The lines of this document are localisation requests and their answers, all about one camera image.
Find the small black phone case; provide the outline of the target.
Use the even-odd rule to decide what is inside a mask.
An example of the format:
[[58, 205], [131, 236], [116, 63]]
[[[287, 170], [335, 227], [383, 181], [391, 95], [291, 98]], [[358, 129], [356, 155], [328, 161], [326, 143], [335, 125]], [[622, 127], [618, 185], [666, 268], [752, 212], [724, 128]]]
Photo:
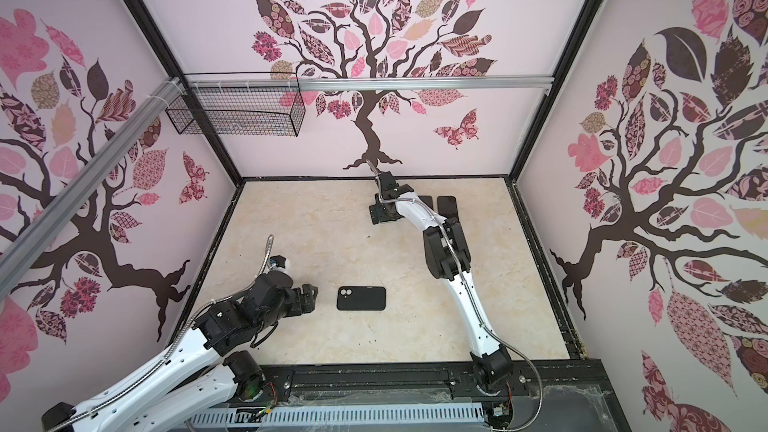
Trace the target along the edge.
[[386, 288], [382, 286], [341, 286], [336, 308], [339, 311], [380, 312], [386, 308]]

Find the pink phone case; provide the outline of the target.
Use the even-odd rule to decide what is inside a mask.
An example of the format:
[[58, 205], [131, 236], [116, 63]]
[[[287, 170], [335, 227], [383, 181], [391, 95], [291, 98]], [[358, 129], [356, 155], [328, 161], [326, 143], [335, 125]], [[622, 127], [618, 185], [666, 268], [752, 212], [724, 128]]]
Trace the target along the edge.
[[430, 209], [434, 209], [433, 198], [429, 195], [420, 195], [419, 200]]

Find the large black phone case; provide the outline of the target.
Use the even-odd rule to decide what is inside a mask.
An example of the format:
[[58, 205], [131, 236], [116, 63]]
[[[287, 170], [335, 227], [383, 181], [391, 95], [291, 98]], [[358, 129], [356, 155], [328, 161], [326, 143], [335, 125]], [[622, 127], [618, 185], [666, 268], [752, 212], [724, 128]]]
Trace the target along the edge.
[[459, 221], [458, 202], [455, 196], [437, 197], [438, 214], [444, 217], [448, 222]]

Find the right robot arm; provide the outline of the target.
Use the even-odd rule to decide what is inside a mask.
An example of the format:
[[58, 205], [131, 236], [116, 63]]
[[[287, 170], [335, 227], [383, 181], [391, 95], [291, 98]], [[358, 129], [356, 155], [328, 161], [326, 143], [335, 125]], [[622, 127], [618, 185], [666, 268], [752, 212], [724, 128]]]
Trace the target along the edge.
[[495, 334], [471, 275], [471, 252], [459, 220], [457, 200], [439, 196], [432, 200], [399, 184], [389, 172], [376, 172], [378, 192], [369, 207], [372, 222], [406, 219], [421, 233], [430, 274], [450, 292], [470, 346], [475, 382], [480, 390], [495, 394], [513, 372], [509, 349]]

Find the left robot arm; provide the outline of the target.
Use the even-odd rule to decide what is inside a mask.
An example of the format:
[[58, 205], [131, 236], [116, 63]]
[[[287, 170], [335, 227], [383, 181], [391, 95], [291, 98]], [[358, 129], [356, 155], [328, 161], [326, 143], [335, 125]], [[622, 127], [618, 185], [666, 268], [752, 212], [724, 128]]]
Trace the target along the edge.
[[77, 405], [61, 402], [46, 431], [169, 431], [233, 398], [278, 403], [276, 387], [244, 345], [261, 345], [279, 322], [314, 311], [318, 289], [272, 270], [204, 306], [175, 341], [127, 377]]

